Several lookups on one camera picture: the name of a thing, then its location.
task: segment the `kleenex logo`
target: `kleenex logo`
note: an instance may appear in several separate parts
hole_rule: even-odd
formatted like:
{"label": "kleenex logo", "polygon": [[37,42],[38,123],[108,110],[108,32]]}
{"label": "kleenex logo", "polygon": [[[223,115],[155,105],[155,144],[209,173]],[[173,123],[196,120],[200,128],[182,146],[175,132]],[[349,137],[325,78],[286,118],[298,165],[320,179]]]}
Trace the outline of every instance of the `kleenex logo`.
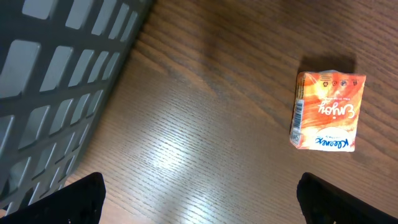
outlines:
{"label": "kleenex logo", "polygon": [[337,147],[338,149],[341,149],[342,147],[348,146],[348,139],[345,140],[340,140],[340,141],[327,141],[324,140],[323,138],[316,138],[315,139],[315,144],[319,144],[321,146],[331,146],[331,147]]}
{"label": "kleenex logo", "polygon": [[353,152],[353,138],[346,130],[327,127],[313,135],[311,149],[332,152]]}

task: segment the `black object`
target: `black object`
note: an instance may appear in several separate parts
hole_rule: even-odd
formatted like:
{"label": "black object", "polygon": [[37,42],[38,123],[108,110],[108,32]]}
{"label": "black object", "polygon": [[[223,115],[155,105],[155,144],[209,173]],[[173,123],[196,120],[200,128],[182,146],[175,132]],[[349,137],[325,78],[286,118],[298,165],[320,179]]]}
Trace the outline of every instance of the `black object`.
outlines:
{"label": "black object", "polygon": [[304,173],[298,183],[297,199],[308,224],[398,223],[398,219],[310,173]]}
{"label": "black object", "polygon": [[0,219],[0,224],[98,224],[105,199],[102,174],[81,180]]}

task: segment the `laundry basket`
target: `laundry basket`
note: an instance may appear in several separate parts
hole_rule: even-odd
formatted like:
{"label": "laundry basket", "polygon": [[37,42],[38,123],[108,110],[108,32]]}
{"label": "laundry basket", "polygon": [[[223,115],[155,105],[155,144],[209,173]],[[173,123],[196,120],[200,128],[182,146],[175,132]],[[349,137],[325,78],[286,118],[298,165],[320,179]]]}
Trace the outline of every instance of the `laundry basket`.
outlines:
{"label": "laundry basket", "polygon": [[61,189],[150,0],[0,2],[0,208]]}

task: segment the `wood grain surface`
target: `wood grain surface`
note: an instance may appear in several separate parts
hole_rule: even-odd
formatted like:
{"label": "wood grain surface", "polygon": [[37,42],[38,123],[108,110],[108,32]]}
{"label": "wood grain surface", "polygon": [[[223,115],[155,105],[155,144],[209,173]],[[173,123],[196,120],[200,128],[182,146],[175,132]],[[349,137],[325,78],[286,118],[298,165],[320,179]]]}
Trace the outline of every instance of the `wood grain surface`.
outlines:
{"label": "wood grain surface", "polygon": [[[394,1],[158,0],[70,181],[101,223],[305,223],[304,172],[398,217]],[[289,143],[297,70],[367,75],[356,151]]]}

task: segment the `barcode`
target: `barcode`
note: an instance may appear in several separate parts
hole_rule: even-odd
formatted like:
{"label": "barcode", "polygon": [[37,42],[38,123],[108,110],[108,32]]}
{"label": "barcode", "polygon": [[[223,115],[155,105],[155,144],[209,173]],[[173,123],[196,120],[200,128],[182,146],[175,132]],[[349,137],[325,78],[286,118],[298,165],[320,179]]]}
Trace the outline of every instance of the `barcode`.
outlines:
{"label": "barcode", "polygon": [[303,107],[304,107],[304,100],[296,100],[296,104],[294,107],[293,122],[292,122],[292,132],[290,134],[290,139],[295,144],[300,143],[301,123],[303,121]]}
{"label": "barcode", "polygon": [[303,107],[304,101],[303,100],[296,100],[296,105],[294,108],[294,116],[293,116],[293,128],[298,129],[301,131],[301,122],[303,119]]}

